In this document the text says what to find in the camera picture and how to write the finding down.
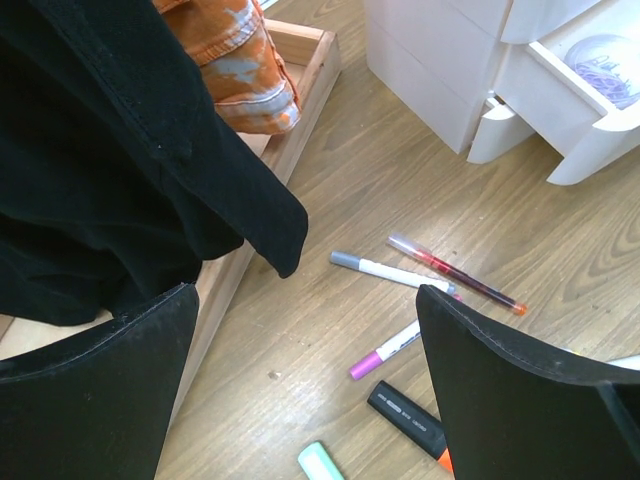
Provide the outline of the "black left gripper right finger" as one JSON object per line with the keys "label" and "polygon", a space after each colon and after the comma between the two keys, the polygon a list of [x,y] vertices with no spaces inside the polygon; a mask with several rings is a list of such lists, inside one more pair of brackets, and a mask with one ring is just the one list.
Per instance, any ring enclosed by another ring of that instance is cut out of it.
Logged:
{"label": "black left gripper right finger", "polygon": [[639,374],[428,286],[416,310],[457,479],[636,479]]}

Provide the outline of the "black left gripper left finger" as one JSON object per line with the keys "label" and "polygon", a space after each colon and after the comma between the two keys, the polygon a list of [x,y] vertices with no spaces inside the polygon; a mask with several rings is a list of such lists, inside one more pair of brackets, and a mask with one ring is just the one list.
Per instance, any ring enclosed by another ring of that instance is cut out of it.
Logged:
{"label": "black left gripper left finger", "polygon": [[1,363],[4,479],[152,479],[199,298],[153,301]]}

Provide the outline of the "white three-drawer organizer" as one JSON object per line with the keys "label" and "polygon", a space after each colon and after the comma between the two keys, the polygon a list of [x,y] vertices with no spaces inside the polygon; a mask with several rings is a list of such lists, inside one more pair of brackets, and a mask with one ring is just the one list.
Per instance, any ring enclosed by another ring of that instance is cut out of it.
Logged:
{"label": "white three-drawer organizer", "polygon": [[639,42],[635,1],[368,1],[367,63],[453,151],[484,164],[529,136],[561,154],[556,185],[639,144],[639,101],[616,108],[565,62],[577,42]]}

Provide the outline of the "clear jar of paper clips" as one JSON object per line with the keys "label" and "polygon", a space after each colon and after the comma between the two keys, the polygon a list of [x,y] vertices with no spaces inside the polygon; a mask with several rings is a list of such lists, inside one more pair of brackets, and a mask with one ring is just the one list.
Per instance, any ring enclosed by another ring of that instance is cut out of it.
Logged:
{"label": "clear jar of paper clips", "polygon": [[613,34],[587,37],[574,44],[564,62],[616,108],[639,101],[639,42]]}

